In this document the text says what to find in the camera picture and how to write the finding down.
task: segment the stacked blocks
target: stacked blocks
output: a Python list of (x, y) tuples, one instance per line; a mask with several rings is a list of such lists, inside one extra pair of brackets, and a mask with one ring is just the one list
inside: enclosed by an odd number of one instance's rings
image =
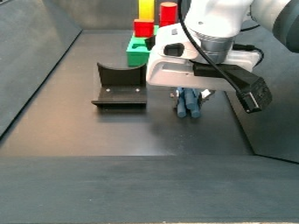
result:
[(177, 11), (176, 3), (165, 2), (160, 4), (160, 27), (175, 24), (176, 11)]
[(135, 37), (151, 38), (155, 34), (155, 21), (152, 19), (135, 19)]
[[(160, 5), (160, 27), (175, 24), (176, 3), (164, 2)], [(139, 0), (139, 19), (133, 22), (135, 33), (125, 49), (127, 65), (139, 67), (147, 63), (149, 52), (145, 39), (151, 38), (159, 29), (155, 25), (155, 0)]]
[[(156, 34), (157, 29), (159, 25), (155, 25), (153, 34)], [(131, 38), (125, 49), (127, 65), (129, 67), (139, 67), (148, 61), (151, 51), (145, 48), (145, 39), (147, 38), (137, 38), (135, 34)]]

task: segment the black holder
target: black holder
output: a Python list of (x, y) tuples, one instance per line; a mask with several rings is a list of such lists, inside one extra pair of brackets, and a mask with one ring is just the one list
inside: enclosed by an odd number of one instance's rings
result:
[(92, 104), (99, 107), (145, 106), (145, 64), (132, 69), (115, 69), (97, 63), (97, 72), (101, 88)]

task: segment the green block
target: green block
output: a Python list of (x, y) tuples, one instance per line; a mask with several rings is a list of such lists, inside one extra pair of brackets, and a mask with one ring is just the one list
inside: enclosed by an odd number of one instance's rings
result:
[[(159, 25), (153, 27), (153, 34), (156, 34), (157, 29)], [(139, 67), (147, 63), (149, 52), (145, 48), (145, 38), (136, 38), (133, 34), (125, 49), (127, 65)]]

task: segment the red block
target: red block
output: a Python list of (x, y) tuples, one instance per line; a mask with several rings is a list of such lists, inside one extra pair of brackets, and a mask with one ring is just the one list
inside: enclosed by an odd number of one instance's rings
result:
[(160, 4), (160, 27), (173, 25), (176, 22), (177, 4), (165, 2)]
[(135, 36), (151, 38), (155, 35), (155, 21), (152, 19), (135, 19)]

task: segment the blue object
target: blue object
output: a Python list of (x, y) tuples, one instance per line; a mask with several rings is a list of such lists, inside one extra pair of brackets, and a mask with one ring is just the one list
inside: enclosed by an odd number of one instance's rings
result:
[(199, 118), (201, 116), (199, 104), (195, 104), (195, 108), (191, 110), (191, 117)]
[(184, 99), (183, 99), (183, 94), (179, 96), (177, 100), (177, 106), (176, 106), (176, 113), (180, 118), (185, 117), (185, 107), (184, 107)]
[(179, 93), (181, 94), (183, 93), (183, 88), (177, 87), (176, 89), (177, 89)]
[(197, 88), (193, 88), (193, 89), (192, 89), (192, 92), (193, 92), (193, 96), (195, 96), (195, 98), (199, 99), (199, 96), (200, 96), (200, 94), (201, 94), (201, 92), (199, 92), (199, 89), (197, 89)]
[(197, 103), (196, 103), (196, 98), (195, 98), (192, 89), (191, 88), (184, 88), (183, 93), (184, 93), (184, 100), (185, 100), (187, 109), (195, 109), (195, 105)]

